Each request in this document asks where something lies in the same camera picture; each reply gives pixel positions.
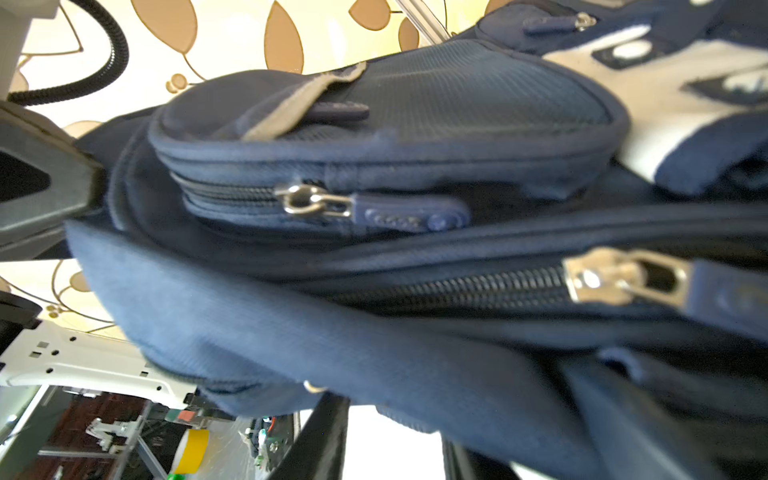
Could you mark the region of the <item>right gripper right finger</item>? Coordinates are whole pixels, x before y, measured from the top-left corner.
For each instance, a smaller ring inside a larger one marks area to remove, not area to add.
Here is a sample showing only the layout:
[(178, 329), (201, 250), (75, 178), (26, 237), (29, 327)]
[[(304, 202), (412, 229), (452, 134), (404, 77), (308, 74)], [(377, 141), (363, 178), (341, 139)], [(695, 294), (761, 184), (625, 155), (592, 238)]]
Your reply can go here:
[(446, 480), (520, 480), (509, 465), (467, 450), (444, 437), (441, 441)]

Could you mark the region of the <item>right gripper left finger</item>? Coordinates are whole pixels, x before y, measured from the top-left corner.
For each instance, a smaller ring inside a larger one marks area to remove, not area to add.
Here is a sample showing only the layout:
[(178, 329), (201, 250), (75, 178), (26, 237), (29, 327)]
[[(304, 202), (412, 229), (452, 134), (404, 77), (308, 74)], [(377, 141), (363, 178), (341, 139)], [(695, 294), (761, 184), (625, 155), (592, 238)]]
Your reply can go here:
[(339, 480), (342, 478), (350, 400), (323, 395), (271, 480)]

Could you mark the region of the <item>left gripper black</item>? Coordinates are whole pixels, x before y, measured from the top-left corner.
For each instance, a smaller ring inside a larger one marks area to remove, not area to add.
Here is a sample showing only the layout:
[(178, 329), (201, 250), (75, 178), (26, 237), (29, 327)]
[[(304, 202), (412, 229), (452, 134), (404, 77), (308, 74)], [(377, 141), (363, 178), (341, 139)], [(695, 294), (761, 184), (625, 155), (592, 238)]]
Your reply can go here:
[(96, 212), (106, 171), (48, 118), (1, 103), (1, 259), (29, 260), (61, 244), (64, 223)]

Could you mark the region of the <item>navy blue student backpack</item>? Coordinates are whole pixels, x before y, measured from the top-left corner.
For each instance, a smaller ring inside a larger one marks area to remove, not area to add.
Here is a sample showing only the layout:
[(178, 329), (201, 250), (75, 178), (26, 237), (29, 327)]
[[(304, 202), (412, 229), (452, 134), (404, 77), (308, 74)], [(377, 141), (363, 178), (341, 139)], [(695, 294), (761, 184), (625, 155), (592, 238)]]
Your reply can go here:
[(514, 1), (108, 122), (66, 225), (150, 364), (554, 479), (767, 475), (767, 5)]

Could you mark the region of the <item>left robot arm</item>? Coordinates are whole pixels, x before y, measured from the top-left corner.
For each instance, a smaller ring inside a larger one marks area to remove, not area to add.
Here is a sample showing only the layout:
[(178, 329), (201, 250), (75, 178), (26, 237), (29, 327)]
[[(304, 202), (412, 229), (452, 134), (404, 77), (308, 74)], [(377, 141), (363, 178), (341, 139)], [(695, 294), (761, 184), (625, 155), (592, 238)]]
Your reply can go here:
[(37, 107), (91, 95), (129, 60), (126, 37), (98, 1), (1, 4), (1, 259), (60, 244), (64, 223), (97, 211), (103, 167)]

